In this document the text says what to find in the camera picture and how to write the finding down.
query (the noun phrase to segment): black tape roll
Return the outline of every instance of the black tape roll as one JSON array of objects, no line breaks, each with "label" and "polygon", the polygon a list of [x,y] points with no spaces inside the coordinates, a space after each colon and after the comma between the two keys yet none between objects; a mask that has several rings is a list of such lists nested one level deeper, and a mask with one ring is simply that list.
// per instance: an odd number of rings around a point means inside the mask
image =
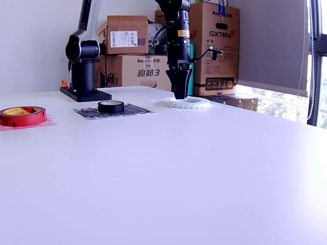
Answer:
[{"label": "black tape roll", "polygon": [[100,113],[115,114],[125,111],[125,104],[121,101],[102,101],[98,103]]}]

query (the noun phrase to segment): window frame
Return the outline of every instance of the window frame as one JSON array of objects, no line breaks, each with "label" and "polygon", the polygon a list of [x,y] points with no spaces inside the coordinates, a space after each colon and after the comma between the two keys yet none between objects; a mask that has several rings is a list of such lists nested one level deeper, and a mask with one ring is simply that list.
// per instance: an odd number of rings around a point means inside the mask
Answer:
[{"label": "window frame", "polygon": [[320,103],[320,89],[321,89],[321,64],[322,64],[322,57],[327,56],[327,34],[322,33],[322,8],[321,8],[321,0],[309,0],[311,1],[312,5],[312,24],[313,24],[313,40],[312,35],[310,36],[310,42],[314,42],[314,50],[311,49],[310,45],[310,52],[314,54],[314,62],[315,67],[313,72],[315,78],[315,92],[314,92],[314,101],[313,95],[310,94],[309,100],[309,114],[310,114],[310,107],[312,102],[313,111],[312,116],[308,120],[309,125],[317,126],[318,122],[318,114],[319,114],[319,103]]}]

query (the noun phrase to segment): black mounting plate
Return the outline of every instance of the black mounting plate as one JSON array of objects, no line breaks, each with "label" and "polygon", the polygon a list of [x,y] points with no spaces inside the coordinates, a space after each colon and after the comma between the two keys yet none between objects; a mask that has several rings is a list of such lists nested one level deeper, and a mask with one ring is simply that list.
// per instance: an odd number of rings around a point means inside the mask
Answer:
[{"label": "black mounting plate", "polygon": [[69,88],[60,88],[60,91],[77,102],[109,101],[112,99],[111,94],[99,90],[74,92]]}]

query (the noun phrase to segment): gray curtain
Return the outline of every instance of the gray curtain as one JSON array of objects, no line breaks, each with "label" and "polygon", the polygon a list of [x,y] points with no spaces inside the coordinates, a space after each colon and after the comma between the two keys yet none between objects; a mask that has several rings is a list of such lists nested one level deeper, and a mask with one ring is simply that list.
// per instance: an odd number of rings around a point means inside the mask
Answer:
[{"label": "gray curtain", "polygon": [[[309,33],[305,0],[228,0],[228,5],[240,9],[239,84],[307,96]],[[298,92],[303,29],[305,55]]]}]

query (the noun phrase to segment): robotic arm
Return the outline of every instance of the robotic arm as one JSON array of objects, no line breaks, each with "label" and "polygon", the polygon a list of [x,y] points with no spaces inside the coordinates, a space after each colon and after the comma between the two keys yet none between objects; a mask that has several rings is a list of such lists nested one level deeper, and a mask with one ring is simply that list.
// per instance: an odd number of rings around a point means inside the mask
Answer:
[{"label": "robotic arm", "polygon": [[[188,94],[191,64],[199,59],[191,59],[189,10],[190,0],[155,0],[165,14],[167,23],[169,77],[176,99],[184,99]],[[101,0],[83,0],[79,29],[74,32],[66,47],[66,55],[71,62],[72,83],[69,89],[60,90],[76,101],[110,100],[111,95],[95,89],[94,62],[100,54],[99,37],[96,27]],[[213,49],[213,60],[221,51]]]}]

